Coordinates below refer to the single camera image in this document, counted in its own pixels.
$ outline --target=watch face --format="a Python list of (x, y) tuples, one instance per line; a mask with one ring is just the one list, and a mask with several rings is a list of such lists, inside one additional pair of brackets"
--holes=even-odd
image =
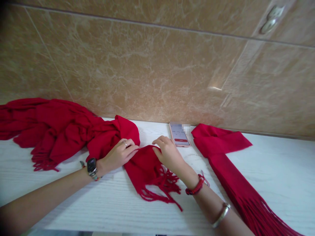
[(88, 172), (93, 172), (96, 169), (96, 159), (92, 158), (87, 163)]

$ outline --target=smartphone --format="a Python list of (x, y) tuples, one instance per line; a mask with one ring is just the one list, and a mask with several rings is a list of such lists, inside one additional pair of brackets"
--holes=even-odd
[(173, 142), (177, 147), (190, 147), (190, 142), (184, 132), (182, 124), (171, 122), (170, 123), (171, 135)]

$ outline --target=crumpled red scarf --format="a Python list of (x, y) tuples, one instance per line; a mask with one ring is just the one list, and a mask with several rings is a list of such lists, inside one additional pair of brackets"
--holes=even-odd
[(245, 224), (256, 236), (301, 235), (284, 223), (226, 156), (252, 144), (241, 132), (199, 124), (194, 142), (209, 163)]
[[(104, 121), (77, 103), (59, 99), (28, 98), (1, 105), (0, 140), (13, 137), (21, 148), (34, 147), (34, 171), (59, 171), (57, 165), (85, 145), (89, 150), (87, 161), (105, 157), (122, 138), (131, 138), (140, 145), (139, 131), (133, 122), (118, 115), (112, 121)], [(176, 203), (170, 192), (180, 194), (178, 177), (164, 171), (152, 147), (139, 149), (124, 165), (126, 172), (144, 200)], [(158, 186), (166, 197), (149, 191), (146, 185)]]

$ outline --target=forearm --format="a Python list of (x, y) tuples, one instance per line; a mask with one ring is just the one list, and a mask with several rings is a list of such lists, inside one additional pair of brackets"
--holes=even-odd
[[(175, 170), (175, 173), (189, 189), (194, 189), (199, 182), (199, 176), (187, 163), (183, 163), (177, 170)], [(206, 184), (204, 184), (203, 188), (194, 195), (194, 199), (208, 221), (213, 224), (222, 213), (223, 200)], [(215, 231), (219, 235), (254, 235), (241, 218), (239, 218), (231, 209)]]
[(8, 233), (19, 235), (25, 232), (60, 203), (92, 181), (86, 168), (80, 169), (1, 207), (0, 214), (5, 221)]

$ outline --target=red beaded bracelet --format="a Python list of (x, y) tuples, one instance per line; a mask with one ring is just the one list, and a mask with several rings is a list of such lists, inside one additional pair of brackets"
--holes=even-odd
[(202, 175), (198, 174), (199, 182), (198, 182), (197, 186), (193, 190), (191, 190), (189, 188), (186, 188), (186, 194), (187, 195), (195, 195), (195, 194), (197, 194), (200, 191), (200, 189), (202, 189), (204, 182), (206, 182), (207, 185), (210, 187), (209, 182), (206, 180), (206, 178), (203, 175), (203, 171), (201, 171), (201, 173), (202, 173)]

